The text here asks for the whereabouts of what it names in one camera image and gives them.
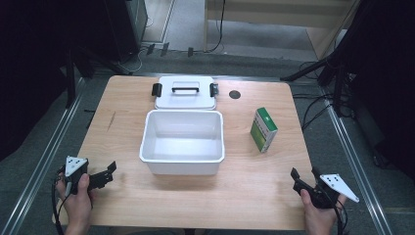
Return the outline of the black computer tower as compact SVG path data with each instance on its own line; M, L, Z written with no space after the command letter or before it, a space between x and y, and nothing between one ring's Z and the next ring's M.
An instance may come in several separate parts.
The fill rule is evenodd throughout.
M124 61L139 52L148 14L145 0L105 0L114 58Z

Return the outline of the black tripod stand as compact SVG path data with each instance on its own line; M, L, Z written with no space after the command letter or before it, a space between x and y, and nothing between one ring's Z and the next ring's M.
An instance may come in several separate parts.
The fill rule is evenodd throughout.
M342 92L347 76L346 65L341 60L340 55L337 52L331 53L329 56L311 64L310 66L299 70L289 76L281 77L281 81L295 81L307 74L321 69L320 74L317 77L318 85L321 87L328 86L332 80L335 80L334 93L333 93L333 108L336 115L340 118L343 117L342 113Z
M98 62L115 74L127 75L127 72L120 66L116 66L109 60L100 57L88 48L71 44L66 49L67 109L74 103L76 96L74 72L78 70L83 76L92 77L94 75L94 69L90 64L91 60Z

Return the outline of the person's right hand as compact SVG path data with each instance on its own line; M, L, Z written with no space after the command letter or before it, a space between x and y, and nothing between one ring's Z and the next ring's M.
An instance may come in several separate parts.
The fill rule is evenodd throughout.
M321 210L316 208L309 196L309 193L302 189L300 197L304 209L305 232L307 235L331 235L332 227L338 221L346 202L346 196L340 195L336 203L337 209Z

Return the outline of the metal floor rail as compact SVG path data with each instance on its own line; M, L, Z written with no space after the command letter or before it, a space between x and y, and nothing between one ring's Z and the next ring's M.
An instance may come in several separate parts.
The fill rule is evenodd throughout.
M383 207L381 206L358 154L355 151L343 119L337 116L333 108L330 108L328 113L346 153L348 164L361 194L361 201L366 205L378 235L393 235Z
M72 103L65 108L65 101L59 98L18 150L0 163L0 235L18 234L67 133L85 86L85 79L77 78Z

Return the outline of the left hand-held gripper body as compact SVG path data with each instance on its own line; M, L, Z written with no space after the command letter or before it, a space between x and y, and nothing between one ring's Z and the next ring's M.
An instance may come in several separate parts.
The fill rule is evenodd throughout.
M89 161L86 158L67 156L63 166L64 196L76 195L78 184L83 174L87 173Z

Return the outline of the green and white carton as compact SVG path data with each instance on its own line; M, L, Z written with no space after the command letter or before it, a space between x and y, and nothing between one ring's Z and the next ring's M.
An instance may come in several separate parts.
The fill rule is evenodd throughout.
M264 107L258 108L254 114L250 134L261 153L268 150L277 132L278 126L268 111Z

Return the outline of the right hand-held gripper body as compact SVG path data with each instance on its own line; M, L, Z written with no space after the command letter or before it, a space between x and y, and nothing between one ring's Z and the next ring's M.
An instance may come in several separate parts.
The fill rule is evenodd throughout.
M316 184L311 197L312 204L318 209L331 209L339 199L340 195L358 203L359 198L348 187L338 174L321 174L320 178L324 183Z

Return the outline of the white plastic storage box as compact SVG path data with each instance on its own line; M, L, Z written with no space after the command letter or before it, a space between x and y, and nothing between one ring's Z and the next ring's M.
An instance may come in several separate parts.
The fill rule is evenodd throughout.
M222 114L202 110L148 112L139 158L153 174L217 174L225 158Z

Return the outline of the person's left hand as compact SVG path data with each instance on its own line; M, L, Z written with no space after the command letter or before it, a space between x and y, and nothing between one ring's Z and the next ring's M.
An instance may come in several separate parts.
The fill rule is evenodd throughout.
M92 203L88 193L89 175L83 173L78 181L77 194L64 202L69 223L65 235L87 235L90 228Z

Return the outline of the light wooden cabinet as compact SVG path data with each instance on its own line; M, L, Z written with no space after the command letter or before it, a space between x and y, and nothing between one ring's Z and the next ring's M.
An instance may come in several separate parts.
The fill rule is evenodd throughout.
M318 59L329 54L361 0L225 0L224 20L304 26Z

